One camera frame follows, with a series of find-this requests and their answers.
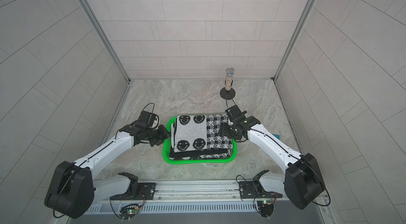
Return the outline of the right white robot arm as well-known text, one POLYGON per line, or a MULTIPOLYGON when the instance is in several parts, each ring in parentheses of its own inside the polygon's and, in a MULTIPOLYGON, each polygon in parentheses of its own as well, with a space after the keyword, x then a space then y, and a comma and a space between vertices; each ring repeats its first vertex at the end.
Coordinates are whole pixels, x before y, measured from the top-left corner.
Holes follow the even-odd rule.
POLYGON ((316 158, 310 153, 302 155, 288 147, 271 134, 254 117, 239 122, 225 122, 219 134, 232 139, 245 138, 256 144, 283 171, 272 175, 264 170, 253 178, 253 185, 259 195, 275 192, 285 195, 298 209, 303 210, 326 191, 326 186, 316 158))

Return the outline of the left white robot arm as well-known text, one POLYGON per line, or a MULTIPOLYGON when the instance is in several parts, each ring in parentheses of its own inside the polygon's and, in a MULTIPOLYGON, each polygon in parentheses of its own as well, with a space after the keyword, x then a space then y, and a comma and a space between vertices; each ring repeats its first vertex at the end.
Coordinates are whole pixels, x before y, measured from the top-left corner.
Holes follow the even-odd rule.
POLYGON ((135 199, 140 195, 137 176, 128 172, 95 181, 95 177, 122 153, 143 140, 151 146, 161 145, 170 133, 159 125, 152 129, 143 125, 126 125, 112 139, 74 162, 60 163, 52 176, 44 205, 60 215, 76 219, 93 204, 107 198, 135 199))

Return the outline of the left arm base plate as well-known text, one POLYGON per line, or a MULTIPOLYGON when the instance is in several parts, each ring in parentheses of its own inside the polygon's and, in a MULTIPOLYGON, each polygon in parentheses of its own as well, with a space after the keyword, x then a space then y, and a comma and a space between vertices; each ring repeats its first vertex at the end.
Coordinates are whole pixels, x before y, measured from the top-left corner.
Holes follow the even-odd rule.
POLYGON ((153 200, 155 189, 156 183, 138 183, 137 188, 130 185, 130 188, 124 194, 112 196, 110 199, 119 201, 153 200))

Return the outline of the aluminium mounting rail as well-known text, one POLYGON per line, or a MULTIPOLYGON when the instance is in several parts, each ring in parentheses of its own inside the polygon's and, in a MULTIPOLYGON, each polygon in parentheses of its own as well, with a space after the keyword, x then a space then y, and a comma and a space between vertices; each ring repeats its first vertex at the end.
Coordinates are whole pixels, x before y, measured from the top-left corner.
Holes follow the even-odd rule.
MULTIPOLYGON (((138 183, 156 183, 154 198, 150 201, 225 201, 231 199, 243 200, 240 198, 238 182, 252 180, 140 180, 138 183)), ((124 194, 127 190, 125 184, 123 176, 96 181, 93 202, 106 201, 112 196, 124 194)), ((285 195, 275 192, 266 193, 262 198, 288 200, 285 195)))

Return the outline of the left circuit board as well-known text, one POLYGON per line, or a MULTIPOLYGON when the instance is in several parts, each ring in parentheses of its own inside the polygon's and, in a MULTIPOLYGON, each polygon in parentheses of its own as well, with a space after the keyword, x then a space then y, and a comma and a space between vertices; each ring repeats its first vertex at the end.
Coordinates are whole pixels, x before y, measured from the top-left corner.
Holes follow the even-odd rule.
POLYGON ((127 220, 130 222, 140 212, 140 206, 137 203, 126 205, 119 211, 121 222, 127 220))

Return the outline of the circuit board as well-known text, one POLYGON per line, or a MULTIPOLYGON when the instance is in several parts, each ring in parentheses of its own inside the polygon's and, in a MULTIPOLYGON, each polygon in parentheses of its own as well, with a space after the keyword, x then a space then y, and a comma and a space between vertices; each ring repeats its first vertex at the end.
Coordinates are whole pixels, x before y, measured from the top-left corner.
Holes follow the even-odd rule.
POLYGON ((140 212, 140 206, 137 203, 126 205, 119 211, 121 222, 127 220, 130 222, 140 212))
POLYGON ((257 201, 256 210, 262 218, 270 218, 274 213, 274 204, 265 201, 257 201))

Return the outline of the right circuit board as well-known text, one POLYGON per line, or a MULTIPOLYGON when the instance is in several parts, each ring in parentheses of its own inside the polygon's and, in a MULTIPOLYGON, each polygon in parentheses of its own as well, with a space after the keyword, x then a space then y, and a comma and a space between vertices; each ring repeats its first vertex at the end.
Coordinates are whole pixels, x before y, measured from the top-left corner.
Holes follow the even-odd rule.
POLYGON ((262 218, 270 218, 274 213, 274 204, 265 201, 257 201, 256 210, 262 218))

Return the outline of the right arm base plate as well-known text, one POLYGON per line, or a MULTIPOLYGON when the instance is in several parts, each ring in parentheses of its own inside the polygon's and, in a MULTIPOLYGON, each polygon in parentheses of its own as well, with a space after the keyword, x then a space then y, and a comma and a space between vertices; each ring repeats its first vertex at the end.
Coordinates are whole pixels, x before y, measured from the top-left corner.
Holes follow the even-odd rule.
POLYGON ((256 197, 263 197, 265 194, 259 181, 240 181, 238 184, 241 199, 254 199, 256 197))

